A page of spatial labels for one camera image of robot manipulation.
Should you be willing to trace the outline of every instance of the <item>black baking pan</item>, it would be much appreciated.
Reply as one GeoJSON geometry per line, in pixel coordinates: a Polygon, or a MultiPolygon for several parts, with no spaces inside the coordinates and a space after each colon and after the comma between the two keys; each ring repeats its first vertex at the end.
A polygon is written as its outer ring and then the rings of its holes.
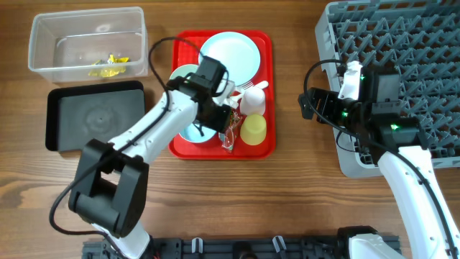
{"type": "Polygon", "coordinates": [[[45,146],[63,152],[81,150],[93,138],[107,142],[144,114],[139,81],[57,88],[48,94],[45,146]]]}

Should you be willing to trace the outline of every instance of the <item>red tray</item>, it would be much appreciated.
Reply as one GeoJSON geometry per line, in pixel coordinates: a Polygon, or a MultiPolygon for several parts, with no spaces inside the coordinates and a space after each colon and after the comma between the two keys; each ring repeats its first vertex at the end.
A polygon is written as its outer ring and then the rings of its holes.
{"type": "MultiPolygon", "coordinates": [[[[211,36],[223,31],[184,31],[178,37],[185,38],[195,43],[199,48],[211,36]]],[[[205,143],[193,144],[184,140],[180,135],[174,137],[169,145],[170,152],[181,159],[192,160],[252,160],[263,159],[270,155],[276,146],[275,128],[275,95],[273,93],[273,58],[272,41],[260,31],[235,31],[242,33],[253,40],[260,51],[260,68],[252,79],[254,84],[268,81],[265,91],[266,109],[264,117],[267,120],[267,136],[260,145],[251,146],[243,142],[238,136],[234,150],[228,153],[222,148],[219,134],[205,143]]],[[[198,54],[194,48],[183,42],[175,41],[172,56],[172,69],[185,64],[198,64],[198,54]]]]}

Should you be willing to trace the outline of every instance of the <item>gray tray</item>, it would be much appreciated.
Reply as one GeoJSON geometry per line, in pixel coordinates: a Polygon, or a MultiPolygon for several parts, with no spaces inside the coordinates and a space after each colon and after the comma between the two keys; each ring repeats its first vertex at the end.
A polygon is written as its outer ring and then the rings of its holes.
{"type": "MultiPolygon", "coordinates": [[[[460,5],[449,0],[333,2],[315,34],[321,60],[395,67],[401,75],[402,115],[419,118],[433,167],[460,165],[460,5]]],[[[331,90],[339,91],[336,64],[322,69],[331,90]]],[[[339,144],[359,151],[337,148],[346,176],[381,175],[359,141],[342,135],[339,144]]]]}

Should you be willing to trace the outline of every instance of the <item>white bin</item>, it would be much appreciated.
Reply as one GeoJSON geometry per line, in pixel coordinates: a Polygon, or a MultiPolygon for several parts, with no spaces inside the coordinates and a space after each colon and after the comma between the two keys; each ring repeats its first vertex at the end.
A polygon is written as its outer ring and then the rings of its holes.
{"type": "Polygon", "coordinates": [[[92,69],[125,66],[110,78],[148,74],[144,12],[140,7],[38,14],[29,41],[29,69],[51,82],[97,80],[92,69]],[[128,63],[91,65],[97,60],[129,58],[128,63]]]}

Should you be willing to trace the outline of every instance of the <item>wooden table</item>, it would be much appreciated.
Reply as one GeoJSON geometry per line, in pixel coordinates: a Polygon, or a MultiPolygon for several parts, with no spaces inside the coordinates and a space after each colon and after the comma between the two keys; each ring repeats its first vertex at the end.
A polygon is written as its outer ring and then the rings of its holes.
{"type": "MultiPolygon", "coordinates": [[[[211,0],[19,0],[0,5],[0,258],[79,258],[82,241],[54,231],[48,213],[55,197],[73,179],[79,154],[45,149],[48,93],[59,86],[27,68],[32,20],[46,12],[140,6],[149,39],[186,29],[260,29],[273,42],[277,148],[261,161],[183,161],[167,150],[150,170],[142,216],[154,237],[272,237],[335,235],[337,228],[371,225],[407,234],[384,178],[345,177],[329,126],[302,119],[297,103],[305,72],[318,61],[314,27],[326,2],[211,0]]],[[[170,72],[171,45],[155,54],[163,78],[170,72]]],[[[162,89],[153,76],[142,78],[148,107],[162,89]]],[[[328,88],[317,72],[310,86],[328,88]]],[[[460,220],[460,172],[437,170],[454,219],[460,220]]],[[[90,229],[67,208],[57,222],[72,230],[90,229]]]]}

